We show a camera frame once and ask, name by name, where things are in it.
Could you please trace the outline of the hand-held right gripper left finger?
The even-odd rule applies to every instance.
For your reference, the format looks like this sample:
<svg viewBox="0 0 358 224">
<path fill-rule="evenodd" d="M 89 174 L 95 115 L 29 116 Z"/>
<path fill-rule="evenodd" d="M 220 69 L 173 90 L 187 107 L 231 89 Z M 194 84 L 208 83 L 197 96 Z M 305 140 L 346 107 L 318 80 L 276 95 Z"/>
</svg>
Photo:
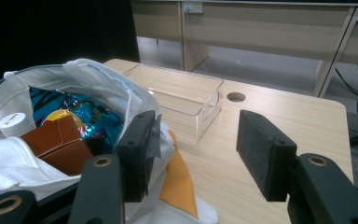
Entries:
<svg viewBox="0 0 358 224">
<path fill-rule="evenodd" d="M 136 115 L 114 152 L 120 158 L 125 203 L 139 203 L 148 194 L 154 160 L 161 157 L 160 116 L 154 110 Z"/>
</svg>

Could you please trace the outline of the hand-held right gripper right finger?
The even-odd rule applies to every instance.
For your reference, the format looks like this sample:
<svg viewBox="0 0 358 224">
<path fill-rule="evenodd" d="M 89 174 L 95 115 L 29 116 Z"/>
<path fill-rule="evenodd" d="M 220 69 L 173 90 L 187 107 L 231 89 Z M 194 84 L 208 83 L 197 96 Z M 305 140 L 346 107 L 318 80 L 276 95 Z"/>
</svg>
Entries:
<svg viewBox="0 0 358 224">
<path fill-rule="evenodd" d="M 268 202 L 285 202 L 297 144 L 261 114 L 241 110 L 237 152 Z"/>
</svg>

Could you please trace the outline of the blue chips bag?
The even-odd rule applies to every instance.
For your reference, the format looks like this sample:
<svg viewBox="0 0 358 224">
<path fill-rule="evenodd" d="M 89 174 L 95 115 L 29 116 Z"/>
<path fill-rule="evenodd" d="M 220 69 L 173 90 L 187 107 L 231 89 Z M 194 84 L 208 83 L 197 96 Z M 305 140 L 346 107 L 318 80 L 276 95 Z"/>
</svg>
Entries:
<svg viewBox="0 0 358 224">
<path fill-rule="evenodd" d="M 107 105 L 80 93 L 29 89 L 37 127 L 71 116 L 93 155 L 110 153 L 124 129 L 124 121 Z"/>
</svg>

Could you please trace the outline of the clear plastic bin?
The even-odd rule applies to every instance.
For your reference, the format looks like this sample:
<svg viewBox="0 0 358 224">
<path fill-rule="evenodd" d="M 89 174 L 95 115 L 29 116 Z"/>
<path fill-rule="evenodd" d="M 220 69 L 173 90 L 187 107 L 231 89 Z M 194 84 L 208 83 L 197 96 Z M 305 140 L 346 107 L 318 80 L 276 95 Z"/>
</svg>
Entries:
<svg viewBox="0 0 358 224">
<path fill-rule="evenodd" d="M 221 110 L 221 78 L 143 64 L 125 75 L 158 100 L 162 119 L 182 143 L 195 146 Z"/>
</svg>

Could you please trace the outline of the white tote bag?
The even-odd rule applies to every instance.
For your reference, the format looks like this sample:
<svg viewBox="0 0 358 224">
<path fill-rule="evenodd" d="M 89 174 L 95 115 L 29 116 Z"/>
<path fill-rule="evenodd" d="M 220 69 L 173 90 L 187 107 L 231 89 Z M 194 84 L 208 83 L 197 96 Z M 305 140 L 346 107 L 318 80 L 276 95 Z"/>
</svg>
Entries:
<svg viewBox="0 0 358 224">
<path fill-rule="evenodd" d="M 144 88 L 101 63 L 78 59 L 7 72 L 0 79 L 0 120 L 16 112 L 32 116 L 30 88 L 86 94 L 112 108 L 126 123 L 139 113 L 158 111 L 158 101 Z M 149 193 L 127 203 L 129 224 L 217 224 L 216 210 L 194 194 L 186 164 L 167 124 L 160 126 L 161 155 L 153 165 Z M 0 132 L 0 194 L 25 189 L 37 200 L 79 181 L 38 159 L 19 137 Z"/>
</svg>

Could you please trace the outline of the brown carton box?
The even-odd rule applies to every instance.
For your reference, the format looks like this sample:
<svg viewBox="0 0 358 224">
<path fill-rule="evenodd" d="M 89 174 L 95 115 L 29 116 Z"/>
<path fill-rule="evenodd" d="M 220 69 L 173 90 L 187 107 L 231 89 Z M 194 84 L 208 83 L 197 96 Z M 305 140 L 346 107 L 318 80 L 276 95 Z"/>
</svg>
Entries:
<svg viewBox="0 0 358 224">
<path fill-rule="evenodd" d="M 80 175 L 84 164 L 92 157 L 72 117 L 49 121 L 21 139 L 38 159 L 66 175 Z"/>
</svg>

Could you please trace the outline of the orange juice bottle white cap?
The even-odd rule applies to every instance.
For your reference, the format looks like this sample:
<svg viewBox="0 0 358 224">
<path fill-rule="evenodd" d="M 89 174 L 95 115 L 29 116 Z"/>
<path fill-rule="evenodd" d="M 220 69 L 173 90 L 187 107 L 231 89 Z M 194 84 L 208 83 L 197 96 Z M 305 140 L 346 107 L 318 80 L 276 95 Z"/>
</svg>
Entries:
<svg viewBox="0 0 358 224">
<path fill-rule="evenodd" d="M 0 120 L 0 131 L 5 137 L 22 136 L 34 129 L 34 123 L 21 112 L 10 114 Z"/>
</svg>

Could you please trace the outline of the beige office desk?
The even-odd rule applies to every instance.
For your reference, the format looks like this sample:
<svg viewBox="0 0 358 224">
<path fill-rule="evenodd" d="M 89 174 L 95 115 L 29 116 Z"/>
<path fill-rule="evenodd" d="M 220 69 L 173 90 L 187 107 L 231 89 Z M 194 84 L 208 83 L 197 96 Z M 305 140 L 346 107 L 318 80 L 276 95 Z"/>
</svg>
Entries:
<svg viewBox="0 0 358 224">
<path fill-rule="evenodd" d="M 183 11 L 201 2 L 202 14 Z M 193 70 L 210 46 L 319 62 L 313 94 L 324 96 L 338 63 L 358 63 L 358 0 L 131 0 L 136 34 L 180 43 Z"/>
</svg>

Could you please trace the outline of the black curtain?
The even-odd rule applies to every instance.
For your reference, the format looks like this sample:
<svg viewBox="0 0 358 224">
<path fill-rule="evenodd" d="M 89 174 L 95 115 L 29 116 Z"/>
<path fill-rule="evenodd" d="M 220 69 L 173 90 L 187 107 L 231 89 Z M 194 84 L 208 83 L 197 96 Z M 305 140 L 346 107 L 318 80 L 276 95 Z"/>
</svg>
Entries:
<svg viewBox="0 0 358 224">
<path fill-rule="evenodd" d="M 140 60 L 131 0 L 0 0 L 0 79 L 79 58 Z"/>
</svg>

